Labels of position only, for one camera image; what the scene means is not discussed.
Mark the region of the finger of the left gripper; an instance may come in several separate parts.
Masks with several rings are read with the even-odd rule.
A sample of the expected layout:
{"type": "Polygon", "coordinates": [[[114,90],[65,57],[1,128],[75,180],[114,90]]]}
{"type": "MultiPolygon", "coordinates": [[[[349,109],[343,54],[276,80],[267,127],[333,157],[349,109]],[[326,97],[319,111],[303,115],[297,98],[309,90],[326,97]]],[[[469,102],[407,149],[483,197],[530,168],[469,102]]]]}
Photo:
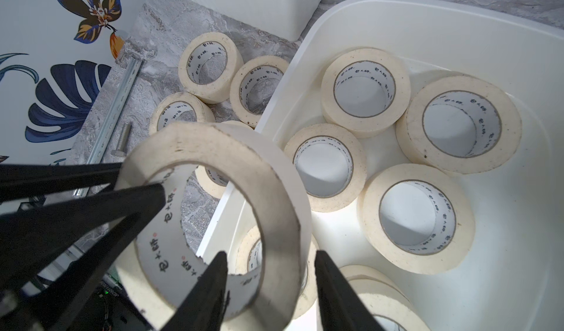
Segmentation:
{"type": "Polygon", "coordinates": [[[1,329],[67,330],[165,202],[163,185],[152,184],[1,215],[1,329]],[[23,285],[79,238],[111,222],[116,225],[46,290],[19,296],[23,285]]]}
{"type": "Polygon", "coordinates": [[[1,200],[11,201],[117,181],[122,164],[1,165],[1,200]]]}

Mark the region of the white plastic storage tray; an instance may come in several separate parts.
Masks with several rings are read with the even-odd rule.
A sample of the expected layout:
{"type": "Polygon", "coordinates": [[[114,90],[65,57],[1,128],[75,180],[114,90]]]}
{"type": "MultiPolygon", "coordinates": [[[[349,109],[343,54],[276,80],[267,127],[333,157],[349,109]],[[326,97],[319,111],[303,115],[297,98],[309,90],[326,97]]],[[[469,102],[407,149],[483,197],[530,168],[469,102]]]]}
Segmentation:
{"type": "Polygon", "coordinates": [[[347,0],[258,126],[385,330],[563,329],[563,31],[432,0],[347,0]]]}

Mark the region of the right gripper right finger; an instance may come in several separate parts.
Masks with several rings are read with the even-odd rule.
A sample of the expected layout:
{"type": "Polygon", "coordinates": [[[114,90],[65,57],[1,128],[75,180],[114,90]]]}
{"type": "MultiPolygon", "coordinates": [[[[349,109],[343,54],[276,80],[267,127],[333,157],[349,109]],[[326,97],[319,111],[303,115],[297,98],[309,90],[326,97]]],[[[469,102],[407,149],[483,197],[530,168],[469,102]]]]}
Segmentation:
{"type": "Polygon", "coordinates": [[[383,330],[326,251],[317,250],[314,266],[323,330],[383,330]]]}

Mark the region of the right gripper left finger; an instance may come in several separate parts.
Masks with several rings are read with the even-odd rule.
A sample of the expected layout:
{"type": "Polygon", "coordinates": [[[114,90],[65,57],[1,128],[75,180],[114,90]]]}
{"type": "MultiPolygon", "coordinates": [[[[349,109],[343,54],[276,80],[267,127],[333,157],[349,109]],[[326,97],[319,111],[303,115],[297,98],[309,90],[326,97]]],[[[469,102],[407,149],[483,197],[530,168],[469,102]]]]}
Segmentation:
{"type": "Polygon", "coordinates": [[[217,253],[162,330],[220,330],[228,276],[227,255],[217,253]]]}

